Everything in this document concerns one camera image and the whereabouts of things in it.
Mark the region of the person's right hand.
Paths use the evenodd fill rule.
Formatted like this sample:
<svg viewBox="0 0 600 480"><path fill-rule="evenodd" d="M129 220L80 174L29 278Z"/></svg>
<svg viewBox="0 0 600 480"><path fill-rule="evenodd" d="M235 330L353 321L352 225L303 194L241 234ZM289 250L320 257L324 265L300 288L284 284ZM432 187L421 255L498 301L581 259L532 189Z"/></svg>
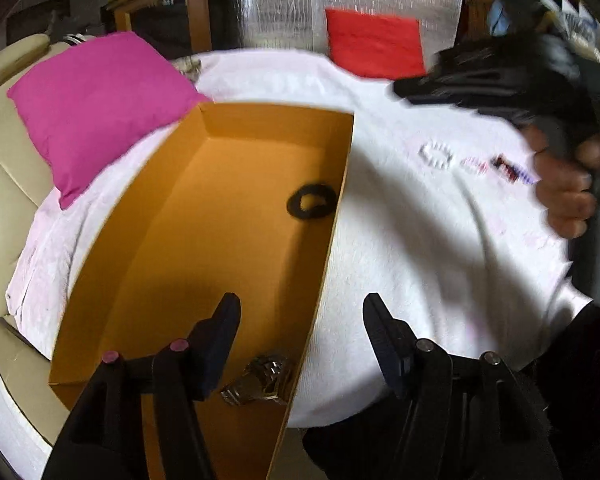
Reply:
<svg viewBox="0 0 600 480"><path fill-rule="evenodd" d="M590 172L600 170L600 133L583 142L570 162L550 154L546 135L538 127L520 132L533 151L533 168L539 176L535 196L546 209L547 224L565 240L582 236L596 211Z"/></svg>

